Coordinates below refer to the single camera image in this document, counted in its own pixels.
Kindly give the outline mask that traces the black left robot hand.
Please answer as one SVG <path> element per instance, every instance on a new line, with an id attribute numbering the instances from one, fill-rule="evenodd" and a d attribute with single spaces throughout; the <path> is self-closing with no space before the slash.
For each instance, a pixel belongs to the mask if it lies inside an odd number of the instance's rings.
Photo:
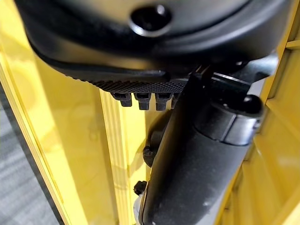
<path id="1" fill-rule="evenodd" d="M 17 0 L 36 55 L 148 110 L 173 111 L 139 182 L 142 225 L 199 225 L 260 126 L 248 90 L 274 74 L 290 0 Z"/>

